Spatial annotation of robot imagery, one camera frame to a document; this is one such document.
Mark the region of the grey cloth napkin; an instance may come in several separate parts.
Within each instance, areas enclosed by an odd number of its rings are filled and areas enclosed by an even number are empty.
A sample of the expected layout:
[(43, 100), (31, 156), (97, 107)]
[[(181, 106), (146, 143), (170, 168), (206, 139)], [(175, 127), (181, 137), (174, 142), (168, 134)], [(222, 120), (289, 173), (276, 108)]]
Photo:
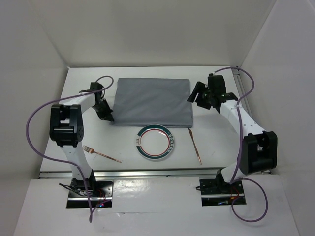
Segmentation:
[(114, 125), (193, 126), (188, 79), (120, 78), (113, 106)]

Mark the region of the white plate green red rim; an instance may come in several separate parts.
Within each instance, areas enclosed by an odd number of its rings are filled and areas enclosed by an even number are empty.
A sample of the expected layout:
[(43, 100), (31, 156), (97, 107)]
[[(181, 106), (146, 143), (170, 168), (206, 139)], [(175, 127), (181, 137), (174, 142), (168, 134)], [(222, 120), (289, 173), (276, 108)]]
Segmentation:
[(175, 146), (175, 137), (167, 127), (150, 124), (136, 134), (135, 146), (141, 156), (158, 162), (170, 156)]

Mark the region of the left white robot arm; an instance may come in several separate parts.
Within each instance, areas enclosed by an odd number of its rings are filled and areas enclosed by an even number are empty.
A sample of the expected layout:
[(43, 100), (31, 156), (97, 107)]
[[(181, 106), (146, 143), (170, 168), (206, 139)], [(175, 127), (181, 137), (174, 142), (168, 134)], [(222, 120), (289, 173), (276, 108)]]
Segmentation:
[(50, 138), (64, 152), (65, 162), (71, 165), (73, 189), (80, 190), (86, 196), (95, 194), (97, 183), (83, 151), (82, 114), (92, 108), (100, 120), (114, 121), (113, 110), (103, 98), (104, 89), (105, 87), (100, 83), (91, 82), (90, 88), (80, 91), (79, 97), (51, 107)]

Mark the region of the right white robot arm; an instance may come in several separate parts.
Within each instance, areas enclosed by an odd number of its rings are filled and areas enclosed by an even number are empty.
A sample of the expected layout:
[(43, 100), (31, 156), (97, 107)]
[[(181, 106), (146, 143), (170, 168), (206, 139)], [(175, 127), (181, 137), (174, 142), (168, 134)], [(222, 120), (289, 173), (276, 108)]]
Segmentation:
[(222, 75), (209, 74), (208, 83), (197, 82), (188, 102), (207, 110), (214, 108), (225, 117), (240, 137), (237, 161), (219, 170), (215, 182), (201, 186), (200, 191), (229, 192), (235, 181), (251, 174), (276, 168), (278, 137), (273, 131), (266, 131), (244, 110), (240, 99), (226, 91)]

